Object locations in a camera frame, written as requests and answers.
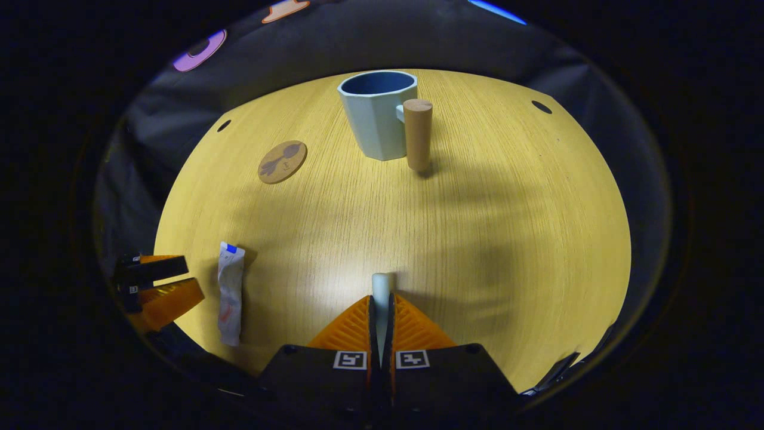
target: round coaster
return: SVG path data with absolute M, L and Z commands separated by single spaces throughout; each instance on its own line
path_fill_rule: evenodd
M 260 161 L 257 176 L 266 184 L 276 184 L 292 176 L 303 165 L 308 147 L 299 140 L 289 140 L 271 149 Z

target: wood grain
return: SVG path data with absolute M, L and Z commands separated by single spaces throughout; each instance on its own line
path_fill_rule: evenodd
M 483 344 L 519 391 L 568 354 L 585 357 L 615 321 L 629 229 L 583 129 L 551 97 L 512 83 L 405 71 L 438 106 L 426 178 L 405 158 L 363 156 L 336 93 L 350 74 L 233 109 L 190 155 L 154 252 L 185 255 L 186 276 L 199 280 L 206 299 L 177 323 L 207 351 L 257 374 L 280 345 L 306 344 L 370 294 L 375 272 L 397 272 L 404 298 L 455 342 Z M 263 154 L 293 139 L 310 147 L 299 172 L 260 182 Z M 216 324 L 221 240 L 247 251 L 236 348 Z

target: wooden table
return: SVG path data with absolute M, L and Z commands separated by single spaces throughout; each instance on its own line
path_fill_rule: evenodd
M 458 344 L 479 342 L 514 388 L 597 345 L 623 304 L 630 238 L 618 187 L 551 97 L 465 73 L 405 70 L 435 106 L 433 174 L 358 148 L 336 91 L 301 83 L 224 114 L 183 166 L 154 252 L 183 254 L 206 299 L 177 320 L 259 373 L 397 272 L 397 291 Z M 544 113 L 532 104 L 548 106 Z M 220 125 L 229 125 L 218 131 Z M 304 165 L 266 185 L 261 158 L 300 140 Z M 241 346 L 220 342 L 219 243 L 246 249 Z

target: wooden cylinder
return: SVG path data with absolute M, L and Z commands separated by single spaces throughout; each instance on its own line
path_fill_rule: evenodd
M 432 103 L 422 99 L 403 102 L 403 126 L 406 130 L 406 160 L 414 171 L 429 167 L 432 131 Z

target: dark background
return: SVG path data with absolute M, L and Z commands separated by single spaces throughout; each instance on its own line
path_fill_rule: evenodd
M 168 59 L 260 5 L 31 2 L 4 14 L 3 81 L 12 97 L 2 171 L 12 221 L 5 224 L 11 294 L 3 347 L 11 419 L 258 427 L 142 347 L 108 298 L 92 293 L 103 284 L 83 256 L 92 255 L 86 203 L 95 172 L 88 167 L 131 98 Z M 636 330 L 518 424 L 760 424 L 761 7 L 507 5 L 626 90 L 666 145 L 691 210 L 682 221 L 688 254 L 668 268 Z

